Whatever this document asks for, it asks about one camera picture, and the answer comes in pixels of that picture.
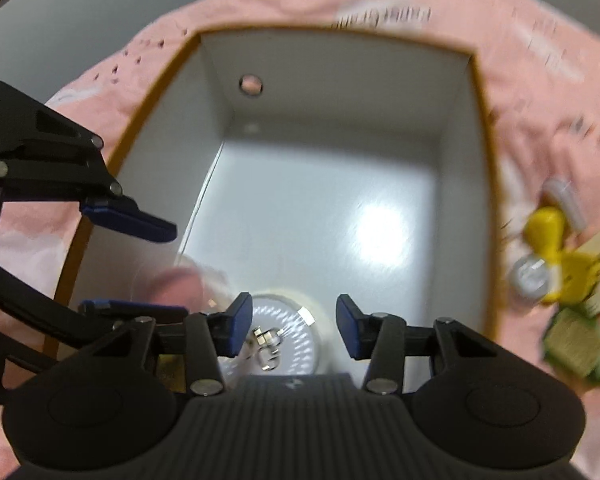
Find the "clear jar with pink cream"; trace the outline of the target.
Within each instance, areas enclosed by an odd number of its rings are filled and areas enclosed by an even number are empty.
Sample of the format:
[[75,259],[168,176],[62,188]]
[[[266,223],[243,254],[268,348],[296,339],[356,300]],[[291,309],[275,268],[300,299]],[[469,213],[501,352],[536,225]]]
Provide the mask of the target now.
[[132,279],[130,295],[136,302],[210,314],[225,311],[234,290],[223,271],[177,255],[144,261]]

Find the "olive gold square box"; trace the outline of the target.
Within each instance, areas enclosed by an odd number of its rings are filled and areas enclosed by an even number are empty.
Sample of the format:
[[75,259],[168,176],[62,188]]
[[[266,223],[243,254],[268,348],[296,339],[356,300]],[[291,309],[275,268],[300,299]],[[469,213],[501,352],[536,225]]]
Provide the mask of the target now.
[[185,361],[179,354],[159,356],[156,377],[170,391],[186,393]]

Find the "yellow capped small bottle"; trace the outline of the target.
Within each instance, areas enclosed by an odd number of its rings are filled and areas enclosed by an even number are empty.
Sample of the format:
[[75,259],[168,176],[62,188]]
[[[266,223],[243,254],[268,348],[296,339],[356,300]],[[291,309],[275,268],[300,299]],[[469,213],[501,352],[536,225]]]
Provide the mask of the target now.
[[544,260],[549,266],[558,266],[562,260],[566,217],[553,206],[538,208],[530,214],[522,237],[532,254]]

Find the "white red mint tin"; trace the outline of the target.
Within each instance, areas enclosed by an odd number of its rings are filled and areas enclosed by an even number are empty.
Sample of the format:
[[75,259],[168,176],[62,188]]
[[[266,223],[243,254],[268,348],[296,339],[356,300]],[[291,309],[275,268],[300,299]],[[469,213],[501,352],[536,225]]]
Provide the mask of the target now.
[[555,177],[548,178],[542,184],[541,196],[547,203],[562,211],[573,232],[581,233],[586,229],[588,222],[570,181]]

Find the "white round patterned container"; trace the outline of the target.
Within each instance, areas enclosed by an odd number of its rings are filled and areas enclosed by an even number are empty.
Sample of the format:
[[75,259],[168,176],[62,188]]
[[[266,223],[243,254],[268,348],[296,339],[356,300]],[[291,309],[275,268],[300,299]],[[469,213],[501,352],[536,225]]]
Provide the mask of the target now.
[[227,384],[247,375],[324,374],[332,367],[332,321],[305,296],[252,297],[252,322],[238,356],[219,359]]

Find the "orange cardboard storage box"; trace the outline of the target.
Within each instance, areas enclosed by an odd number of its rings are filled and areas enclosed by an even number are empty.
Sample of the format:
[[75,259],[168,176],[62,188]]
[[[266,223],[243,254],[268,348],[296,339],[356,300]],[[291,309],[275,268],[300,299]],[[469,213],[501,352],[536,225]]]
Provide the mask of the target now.
[[81,221],[56,289],[69,307],[144,301],[182,266],[288,330],[284,372],[355,380],[342,294],[411,325],[498,331],[502,193],[474,49],[318,26],[197,32],[110,166],[178,235],[152,244]]

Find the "small grey lid jar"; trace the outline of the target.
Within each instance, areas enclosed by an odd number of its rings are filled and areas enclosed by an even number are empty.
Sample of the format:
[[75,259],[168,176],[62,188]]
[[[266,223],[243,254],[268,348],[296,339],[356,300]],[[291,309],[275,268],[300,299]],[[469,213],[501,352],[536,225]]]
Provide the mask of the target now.
[[550,266],[535,254],[519,258],[508,274],[516,296],[528,302],[540,302],[552,290]]

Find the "green spray bottle white cap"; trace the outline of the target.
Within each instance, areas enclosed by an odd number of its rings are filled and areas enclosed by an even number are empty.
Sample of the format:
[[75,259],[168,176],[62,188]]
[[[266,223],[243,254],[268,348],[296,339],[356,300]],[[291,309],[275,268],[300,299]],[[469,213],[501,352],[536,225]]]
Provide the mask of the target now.
[[558,370],[600,384],[600,322],[563,308],[543,334],[544,358]]

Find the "yellow toy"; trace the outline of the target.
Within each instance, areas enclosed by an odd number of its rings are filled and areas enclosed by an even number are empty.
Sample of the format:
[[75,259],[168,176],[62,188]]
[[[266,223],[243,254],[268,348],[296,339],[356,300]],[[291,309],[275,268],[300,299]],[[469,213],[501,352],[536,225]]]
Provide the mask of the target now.
[[582,304],[592,295],[600,281],[600,254],[592,252],[558,252],[545,261],[548,292],[542,304],[571,307]]

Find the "pink patterned bed sheet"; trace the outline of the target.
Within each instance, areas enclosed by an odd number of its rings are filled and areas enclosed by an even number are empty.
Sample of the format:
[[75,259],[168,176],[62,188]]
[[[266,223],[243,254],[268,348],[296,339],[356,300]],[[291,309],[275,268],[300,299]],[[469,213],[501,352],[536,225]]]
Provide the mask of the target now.
[[[600,37],[540,0],[197,0],[157,18],[46,104],[117,148],[140,98],[185,39],[206,27],[274,22],[414,32],[475,48],[502,150],[506,264],[524,252],[524,216],[550,174],[577,190],[591,222],[580,240],[600,232]],[[41,292],[56,292],[78,227],[70,209],[7,206],[0,263]],[[600,387],[582,385],[589,422],[574,464],[600,479]]]

